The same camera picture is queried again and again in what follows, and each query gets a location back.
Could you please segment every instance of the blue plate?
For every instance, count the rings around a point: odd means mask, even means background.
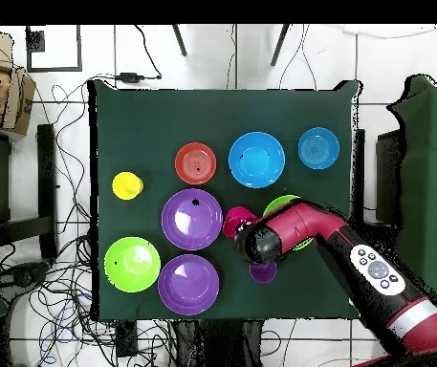
[[[246,187],[266,187],[283,172],[283,147],[265,132],[249,132],[231,147],[229,169],[237,182]]]
[[[312,128],[305,132],[298,143],[298,155],[311,169],[326,169],[339,156],[339,140],[332,131]]]

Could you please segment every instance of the green table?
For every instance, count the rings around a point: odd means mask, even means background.
[[[102,81],[89,86],[92,164],[91,206],[98,213],[99,319],[186,319],[161,302],[157,283],[146,291],[125,293],[106,279],[103,259],[119,238],[141,236],[159,251],[163,265],[185,253],[168,242],[161,212],[177,191],[188,188],[174,170],[174,158],[184,144],[200,141],[215,153],[217,169],[201,188],[220,203],[224,214],[244,205],[261,215],[266,205],[284,194],[325,202],[349,214],[352,155],[352,97],[356,81],[334,91],[117,91]],[[340,154],[327,170],[311,170],[298,158],[297,142],[308,129],[322,126],[339,138]],[[230,174],[228,154],[233,142],[250,131],[275,136],[283,145],[286,166],[277,182],[250,189]],[[112,192],[121,171],[144,181],[144,191],[131,201]],[[272,283],[262,285],[235,253],[231,239],[220,235],[208,248],[194,252],[207,258],[220,276],[216,302],[200,318],[350,317],[357,312],[323,263],[313,244],[278,267]]]
[[[397,251],[437,293],[437,87],[426,76],[410,77],[390,110],[400,117],[407,147]]]

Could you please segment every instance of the green plate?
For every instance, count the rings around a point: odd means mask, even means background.
[[[288,203],[289,201],[291,201],[292,199],[298,199],[298,196],[295,196],[293,194],[288,194],[286,196],[281,196],[278,197],[275,200],[272,200],[268,206],[266,206],[266,209],[264,210],[264,213],[262,214],[263,216],[270,213],[271,211],[279,208],[282,205],[285,205],[286,203]],[[309,245],[311,242],[313,241],[313,238],[308,238],[306,240],[304,240],[303,242],[300,242],[298,245],[296,245],[293,250],[300,250],[305,248],[307,245]]]
[[[119,239],[104,256],[104,271],[118,290],[148,289],[159,277],[161,258],[150,242],[136,236]]]

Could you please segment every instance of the purple cup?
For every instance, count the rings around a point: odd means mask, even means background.
[[[249,272],[251,274],[251,278],[257,283],[269,283],[275,278],[277,265],[275,262],[271,262],[268,265],[252,263],[249,266]]]
[[[174,194],[162,211],[162,230],[176,247],[185,250],[205,248],[222,228],[222,209],[206,191],[188,188]]]
[[[208,260],[194,254],[183,254],[161,270],[158,288],[162,302],[171,311],[195,315],[214,303],[220,280]]]

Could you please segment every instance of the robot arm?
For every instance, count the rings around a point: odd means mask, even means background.
[[[292,200],[245,227],[235,245],[246,260],[266,264],[310,237],[385,350],[393,355],[437,349],[437,307],[331,209]]]

